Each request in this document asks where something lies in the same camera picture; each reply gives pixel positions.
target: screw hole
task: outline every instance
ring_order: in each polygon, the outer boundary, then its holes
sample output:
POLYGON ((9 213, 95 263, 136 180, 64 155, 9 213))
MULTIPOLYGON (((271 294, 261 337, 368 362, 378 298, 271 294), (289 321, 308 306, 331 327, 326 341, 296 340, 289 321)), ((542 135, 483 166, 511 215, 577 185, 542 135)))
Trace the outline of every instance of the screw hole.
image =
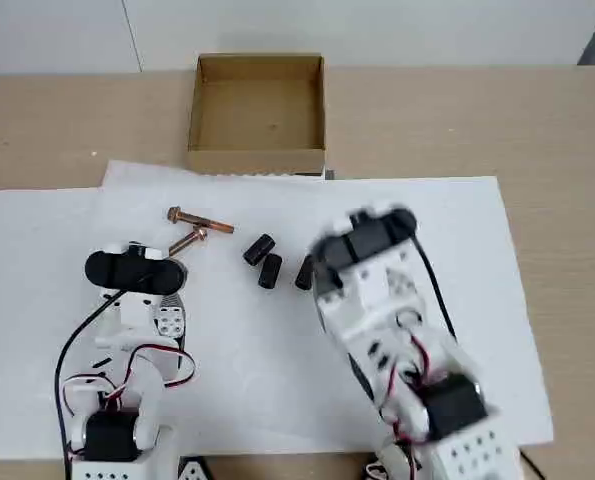
POLYGON ((368 355, 371 357, 377 353, 377 349, 379 348, 379 342, 373 342, 370 348, 368 349, 368 355))

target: white wall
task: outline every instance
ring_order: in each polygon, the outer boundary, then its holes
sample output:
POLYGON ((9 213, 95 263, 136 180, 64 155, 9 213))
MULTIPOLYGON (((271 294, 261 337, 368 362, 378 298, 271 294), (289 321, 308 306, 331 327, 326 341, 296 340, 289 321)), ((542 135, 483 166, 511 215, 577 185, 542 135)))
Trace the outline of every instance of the white wall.
POLYGON ((137 71, 120 0, 0 0, 0 73, 137 71))
MULTIPOLYGON (((200 52, 328 64, 575 64, 595 0, 125 0, 146 70, 200 52)), ((0 0, 0 73, 137 71, 121 0, 0 0)))

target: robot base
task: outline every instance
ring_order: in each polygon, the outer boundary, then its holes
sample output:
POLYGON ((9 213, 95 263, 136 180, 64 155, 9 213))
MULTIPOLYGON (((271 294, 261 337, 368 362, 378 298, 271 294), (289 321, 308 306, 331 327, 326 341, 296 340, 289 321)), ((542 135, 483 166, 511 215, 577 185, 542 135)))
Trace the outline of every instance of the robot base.
POLYGON ((177 478, 175 434, 162 426, 155 447, 133 462, 72 462, 72 480, 171 480, 177 478))

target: copper bolt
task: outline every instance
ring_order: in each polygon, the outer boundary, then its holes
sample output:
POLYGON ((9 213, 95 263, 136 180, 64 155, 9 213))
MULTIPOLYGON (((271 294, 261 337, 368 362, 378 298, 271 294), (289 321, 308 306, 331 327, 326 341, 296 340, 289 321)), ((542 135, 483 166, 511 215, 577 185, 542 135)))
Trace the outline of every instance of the copper bolt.
POLYGON ((204 228, 212 228, 213 230, 219 230, 224 233, 233 233, 235 227, 226 223, 215 222, 210 218, 198 217, 197 215, 191 215, 190 213, 182 212, 180 207, 170 207, 168 209, 168 220, 173 223, 178 221, 192 223, 204 228))
POLYGON ((206 232, 205 229, 195 228, 191 233, 186 235, 184 238, 173 243, 170 246, 170 248, 168 249, 168 255, 170 257, 174 257, 175 255, 177 255, 179 252, 181 252, 184 248, 186 248, 191 243, 196 242, 197 240, 203 241, 206 238, 206 235, 208 235, 208 232, 206 232))

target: black wire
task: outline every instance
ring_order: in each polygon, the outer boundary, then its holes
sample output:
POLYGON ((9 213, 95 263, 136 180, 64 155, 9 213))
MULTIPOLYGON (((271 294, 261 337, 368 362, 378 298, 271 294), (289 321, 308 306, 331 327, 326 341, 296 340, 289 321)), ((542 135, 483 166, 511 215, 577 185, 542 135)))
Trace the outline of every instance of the black wire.
MULTIPOLYGON (((437 277, 435 276, 435 271, 433 270, 432 265, 430 264, 430 260, 428 260, 428 256, 426 255, 426 251, 419 243, 419 240, 415 235, 411 237, 413 245, 419 253, 422 262, 424 262, 424 267, 426 267, 426 272, 428 273, 428 277, 430 278, 430 283, 433 285, 433 290, 435 291, 435 297, 437 297, 437 303, 439 303, 439 308, 441 309, 441 313, 444 317, 444 323, 446 323, 446 328, 453 336, 455 341, 457 341, 457 335, 455 334, 455 328, 453 327, 453 322, 450 320, 450 315, 448 315, 448 309, 446 309, 446 304, 444 303, 444 297, 441 294, 441 290, 439 289, 439 283, 437 283, 437 277)), ((539 478, 539 480, 546 480, 546 475, 541 471, 541 469, 537 466, 537 464, 524 452, 521 448, 519 449, 519 454, 521 458, 526 464, 530 467, 533 473, 539 478)))
POLYGON ((437 277, 435 277, 435 271, 433 270, 433 266, 430 264, 430 260, 428 260, 428 256, 426 255, 426 251, 419 243, 419 240, 415 235, 411 237, 413 245, 417 249, 417 253, 421 257, 422 262, 424 262, 424 267, 426 267, 426 272, 428 272, 428 276, 430 277, 430 283, 433 284, 433 290, 435 291, 435 297, 437 297, 437 303, 439 303, 439 308, 441 309, 441 314, 444 316, 444 322, 446 323, 446 328, 452 335, 452 337, 457 340, 457 335, 455 334, 455 327, 453 327, 453 322, 450 320, 450 315, 448 315, 448 309, 446 308, 446 304, 444 303, 444 297, 441 294, 441 290, 439 289, 439 284, 437 283, 437 277))
POLYGON ((539 478, 539 480, 546 480, 546 474, 541 471, 541 469, 537 466, 533 459, 530 458, 528 454, 524 452, 521 448, 519 449, 519 455, 521 455, 522 460, 526 462, 526 464, 530 467, 533 473, 537 475, 537 478, 539 478))
POLYGON ((57 360, 57 366, 55 367, 55 379, 54 379, 54 394, 55 394, 55 407, 57 408, 57 420, 59 421, 59 433, 61 435, 61 450, 62 455, 64 457, 64 476, 66 480, 70 480, 71 478, 71 471, 70 471, 70 461, 68 460, 68 438, 66 435, 66 424, 64 423, 64 412, 61 409, 61 392, 60 392, 60 377, 61 377, 61 368, 64 364, 64 359, 66 358, 66 354, 68 350, 72 346, 75 339, 79 336, 79 334, 84 331, 84 329, 93 323, 99 315, 101 315, 104 310, 110 307, 113 303, 115 303, 119 298, 125 294, 127 290, 120 290, 115 295, 110 297, 104 303, 102 303, 97 310, 91 313, 86 320, 84 320, 70 335, 64 347, 61 349, 59 354, 59 359, 57 360))

